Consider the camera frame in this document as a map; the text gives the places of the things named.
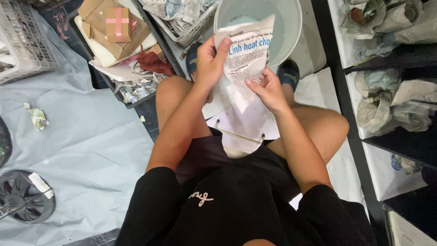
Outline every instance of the small cardboard box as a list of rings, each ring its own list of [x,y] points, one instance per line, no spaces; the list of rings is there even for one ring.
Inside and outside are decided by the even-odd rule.
[[[132,14],[128,8],[106,11],[106,37],[111,43],[132,42]]]
[[[147,24],[132,14],[136,28],[132,31],[132,42],[111,43],[106,36],[106,13],[111,8],[123,8],[116,0],[85,0],[77,10],[82,22],[90,25],[89,34],[93,39],[111,52],[117,60],[128,57],[149,36]]]

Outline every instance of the red cloth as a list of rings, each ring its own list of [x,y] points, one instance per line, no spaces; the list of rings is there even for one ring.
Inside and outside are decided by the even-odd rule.
[[[173,68],[170,63],[165,63],[160,60],[158,55],[154,52],[141,52],[137,57],[140,68],[150,71],[152,73],[157,72],[159,74],[165,74],[167,76],[173,75]]]

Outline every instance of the hand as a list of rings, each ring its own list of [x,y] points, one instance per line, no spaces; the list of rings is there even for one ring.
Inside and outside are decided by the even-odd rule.
[[[261,84],[253,80],[247,80],[246,85],[260,97],[267,109],[272,113],[289,109],[277,75],[269,68],[266,68],[260,79]]]
[[[220,80],[223,75],[223,66],[231,47],[231,39],[225,38],[215,50],[214,35],[197,49],[197,79],[195,84],[209,88]]]

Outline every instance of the white bucket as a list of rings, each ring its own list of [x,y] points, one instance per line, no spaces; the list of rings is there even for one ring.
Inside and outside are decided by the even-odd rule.
[[[219,28],[238,24],[238,18],[263,20],[271,14],[276,14],[276,19],[267,66],[276,67],[290,56],[298,43],[302,30],[299,0],[222,0],[215,13],[214,33]]]

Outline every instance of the embroidered text on shirt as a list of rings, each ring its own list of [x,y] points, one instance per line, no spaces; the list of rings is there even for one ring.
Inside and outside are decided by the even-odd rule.
[[[203,205],[203,203],[205,202],[205,201],[212,201],[212,200],[214,200],[214,198],[207,198],[208,197],[208,193],[203,193],[203,197],[202,197],[202,194],[200,194],[199,192],[194,192],[193,194],[191,194],[191,196],[188,198],[188,199],[190,199],[190,198],[192,198],[192,197],[197,197],[197,198],[199,198],[201,201],[199,202],[199,207],[202,207],[202,205]]]

